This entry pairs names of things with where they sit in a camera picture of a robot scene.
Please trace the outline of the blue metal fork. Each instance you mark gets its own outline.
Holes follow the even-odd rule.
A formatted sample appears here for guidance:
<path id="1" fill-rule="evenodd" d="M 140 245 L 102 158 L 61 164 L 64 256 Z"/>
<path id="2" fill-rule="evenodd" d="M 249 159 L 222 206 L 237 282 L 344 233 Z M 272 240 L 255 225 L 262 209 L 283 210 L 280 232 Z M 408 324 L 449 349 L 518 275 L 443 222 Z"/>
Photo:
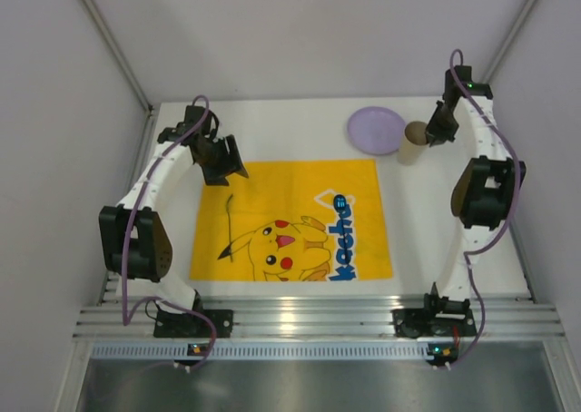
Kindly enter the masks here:
<path id="1" fill-rule="evenodd" d="M 231 252 L 231 244 L 232 244 L 232 229 L 231 229 L 231 203 L 233 200 L 234 195 L 231 194 L 226 201 L 226 214 L 227 214 L 227 224 L 228 224 L 228 257 L 230 258 L 230 262 L 233 263 L 233 255 Z"/>

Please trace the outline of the beige paper cup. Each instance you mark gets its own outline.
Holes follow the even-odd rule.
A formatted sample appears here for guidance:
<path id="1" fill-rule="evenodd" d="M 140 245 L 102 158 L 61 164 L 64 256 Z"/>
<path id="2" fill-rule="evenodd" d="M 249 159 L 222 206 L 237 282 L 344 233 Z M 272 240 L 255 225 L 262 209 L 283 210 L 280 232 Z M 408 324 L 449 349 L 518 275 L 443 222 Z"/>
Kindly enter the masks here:
<path id="1" fill-rule="evenodd" d="M 402 165 L 414 164 L 428 146 L 427 124 L 421 121 L 408 123 L 397 153 L 397 161 Z"/>

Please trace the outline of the lilac plastic plate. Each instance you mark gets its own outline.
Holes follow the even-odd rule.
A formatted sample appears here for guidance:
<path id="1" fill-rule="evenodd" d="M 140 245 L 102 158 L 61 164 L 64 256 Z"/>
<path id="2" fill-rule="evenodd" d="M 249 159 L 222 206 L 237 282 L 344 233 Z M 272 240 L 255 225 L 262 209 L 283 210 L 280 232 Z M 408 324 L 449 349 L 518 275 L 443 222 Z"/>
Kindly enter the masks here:
<path id="1" fill-rule="evenodd" d="M 405 126 L 404 119 L 389 108 L 367 106 L 349 117 L 347 135 L 350 143 L 360 152 L 389 155 L 399 149 Z"/>

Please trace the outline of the yellow Pikachu placemat cloth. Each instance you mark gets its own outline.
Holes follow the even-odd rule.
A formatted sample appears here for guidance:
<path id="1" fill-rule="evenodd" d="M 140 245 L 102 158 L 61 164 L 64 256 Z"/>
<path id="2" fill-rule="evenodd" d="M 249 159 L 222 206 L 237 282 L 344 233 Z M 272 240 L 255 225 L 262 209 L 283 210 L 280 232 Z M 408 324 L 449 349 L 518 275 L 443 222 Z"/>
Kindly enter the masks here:
<path id="1" fill-rule="evenodd" d="M 202 190 L 193 280 L 388 280 L 389 241 L 373 160 L 250 162 L 249 178 Z M 228 257 L 226 201 L 231 203 Z M 349 204 L 336 212 L 337 194 Z"/>

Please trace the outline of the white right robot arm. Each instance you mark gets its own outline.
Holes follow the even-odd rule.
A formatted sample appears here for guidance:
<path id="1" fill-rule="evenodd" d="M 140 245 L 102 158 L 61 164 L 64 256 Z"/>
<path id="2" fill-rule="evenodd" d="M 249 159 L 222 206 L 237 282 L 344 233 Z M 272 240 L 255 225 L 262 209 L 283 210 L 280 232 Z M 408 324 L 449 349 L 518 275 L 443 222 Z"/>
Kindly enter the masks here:
<path id="1" fill-rule="evenodd" d="M 458 220 L 448 260 L 434 282 L 439 296 L 471 297 L 469 273 L 480 255 L 502 238 L 514 216 L 526 165 L 497 127 L 493 94 L 487 83 L 472 81 L 472 68 L 452 65 L 445 91 L 426 129 L 429 146 L 461 140 L 468 155 L 450 198 Z"/>

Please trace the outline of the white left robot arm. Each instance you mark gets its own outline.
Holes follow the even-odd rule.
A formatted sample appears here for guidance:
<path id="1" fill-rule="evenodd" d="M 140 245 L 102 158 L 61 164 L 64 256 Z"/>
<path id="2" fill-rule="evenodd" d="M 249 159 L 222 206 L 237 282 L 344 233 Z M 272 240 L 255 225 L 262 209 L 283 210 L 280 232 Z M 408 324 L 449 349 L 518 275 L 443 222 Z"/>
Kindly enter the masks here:
<path id="1" fill-rule="evenodd" d="M 105 267 L 120 278 L 123 320 L 136 311 L 129 305 L 129 284 L 144 280 L 152 287 L 145 301 L 156 300 L 181 313 L 201 308 L 199 293 L 171 272 L 173 247 L 161 209 L 193 166 L 202 170 L 208 186 L 225 186 L 229 176 L 246 177 L 233 135 L 219 135 L 220 121 L 204 96 L 197 96 L 174 126 L 164 128 L 153 155 L 133 187 L 99 216 Z"/>

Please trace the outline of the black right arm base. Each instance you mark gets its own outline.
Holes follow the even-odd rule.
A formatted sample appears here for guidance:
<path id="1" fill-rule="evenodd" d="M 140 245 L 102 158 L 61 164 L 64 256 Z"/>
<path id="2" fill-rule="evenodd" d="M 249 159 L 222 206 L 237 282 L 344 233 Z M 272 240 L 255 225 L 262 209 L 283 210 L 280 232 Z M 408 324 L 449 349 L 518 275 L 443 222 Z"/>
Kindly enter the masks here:
<path id="1" fill-rule="evenodd" d="M 470 300 L 441 296 L 436 283 L 423 296 L 423 306 L 391 311 L 398 338 L 475 337 L 477 329 Z"/>

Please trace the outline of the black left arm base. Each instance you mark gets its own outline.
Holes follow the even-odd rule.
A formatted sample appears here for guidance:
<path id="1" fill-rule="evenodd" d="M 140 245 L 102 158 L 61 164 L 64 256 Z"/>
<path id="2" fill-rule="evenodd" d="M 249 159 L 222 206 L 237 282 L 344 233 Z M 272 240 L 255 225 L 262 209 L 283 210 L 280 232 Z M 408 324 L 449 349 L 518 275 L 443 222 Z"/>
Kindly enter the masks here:
<path id="1" fill-rule="evenodd" d="M 192 314 L 170 309 L 155 303 L 153 336 L 155 338 L 208 338 L 212 329 L 208 321 Z M 216 338 L 229 338 L 233 328 L 234 312 L 231 309 L 206 309 L 200 297 L 196 297 L 193 311 L 207 318 L 216 330 Z"/>

